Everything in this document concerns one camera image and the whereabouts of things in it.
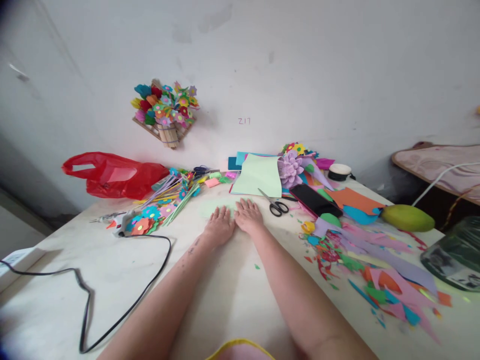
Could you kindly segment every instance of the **black-handled scissors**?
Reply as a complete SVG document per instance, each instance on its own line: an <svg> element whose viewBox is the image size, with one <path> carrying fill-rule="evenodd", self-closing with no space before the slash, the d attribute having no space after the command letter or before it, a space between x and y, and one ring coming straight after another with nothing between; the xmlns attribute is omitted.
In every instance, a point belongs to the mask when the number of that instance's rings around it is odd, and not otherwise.
<svg viewBox="0 0 480 360"><path fill-rule="evenodd" d="M289 212L289 207L285 205L283 202L280 201L272 201L266 193L264 193L262 190L258 189L259 192L268 200L270 203L270 212L276 216L277 218L281 217L283 214L286 214Z"/></svg>

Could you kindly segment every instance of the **hand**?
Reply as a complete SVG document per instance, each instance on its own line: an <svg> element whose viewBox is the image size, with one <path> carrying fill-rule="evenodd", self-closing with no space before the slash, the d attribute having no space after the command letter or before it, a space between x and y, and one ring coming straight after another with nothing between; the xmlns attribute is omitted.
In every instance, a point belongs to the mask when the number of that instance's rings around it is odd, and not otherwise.
<svg viewBox="0 0 480 360"><path fill-rule="evenodd" d="M203 230L203 235L209 237L215 246L218 246L225 244L232 237L234 229L235 221L230 220L230 209L222 206L220 210L217 206Z"/></svg>
<svg viewBox="0 0 480 360"><path fill-rule="evenodd" d="M252 236L252 233L258 229L264 228L264 218L256 203L253 203L248 199L240 199L237 201L236 207L238 211L235 211L235 222L240 229Z"/></svg>

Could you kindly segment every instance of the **flower bouquet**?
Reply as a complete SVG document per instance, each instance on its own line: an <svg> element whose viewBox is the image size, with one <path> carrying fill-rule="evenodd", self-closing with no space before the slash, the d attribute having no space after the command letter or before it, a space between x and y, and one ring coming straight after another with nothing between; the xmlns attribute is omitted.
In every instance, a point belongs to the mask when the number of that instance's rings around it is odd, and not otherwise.
<svg viewBox="0 0 480 360"><path fill-rule="evenodd" d="M141 98L131 101L137 109L134 120L162 141L166 148L176 148L195 122L192 110L199 108L195 86L182 88L178 81L174 88L152 81L152 85L138 85L135 91Z"/></svg>

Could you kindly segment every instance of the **white cable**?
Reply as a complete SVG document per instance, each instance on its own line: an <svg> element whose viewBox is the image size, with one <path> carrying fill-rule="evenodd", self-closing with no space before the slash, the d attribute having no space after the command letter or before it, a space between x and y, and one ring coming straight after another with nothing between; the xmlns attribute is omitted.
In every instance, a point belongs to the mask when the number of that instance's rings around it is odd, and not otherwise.
<svg viewBox="0 0 480 360"><path fill-rule="evenodd" d="M426 193L429 192L429 190L431 188L433 188L435 186L436 183L439 182L439 180L442 178L443 175L445 175L446 172L452 170L452 169L455 169L455 168L459 168L461 166L468 166L468 165L480 165L480 162L470 162L470 163L465 163L465 164L459 164L459 165L455 165L455 166L451 166L449 168L446 168L445 170L443 170L440 175L437 176L437 178L430 184L429 187L426 188L426 190L413 202L412 206L415 206L417 205L417 203L425 196Z"/></svg>

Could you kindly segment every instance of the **scissors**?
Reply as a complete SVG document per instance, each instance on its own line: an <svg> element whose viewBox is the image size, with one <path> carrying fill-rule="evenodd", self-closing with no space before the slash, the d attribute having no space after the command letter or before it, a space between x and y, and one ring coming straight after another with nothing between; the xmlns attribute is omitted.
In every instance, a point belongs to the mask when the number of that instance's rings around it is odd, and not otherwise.
<svg viewBox="0 0 480 360"><path fill-rule="evenodd" d="M270 198L267 196L266 193L264 193L262 190L258 189L259 192L261 192L261 194L268 200L268 202L270 203L270 212L276 216L277 218L281 217L282 214L286 214L289 212L289 207L287 205L285 205L283 202L280 202L280 201L272 201L270 200ZM291 200L291 201L298 201L297 199L293 199L293 198L287 198L287 197L283 197L282 196L282 199L287 199L287 200Z"/></svg>

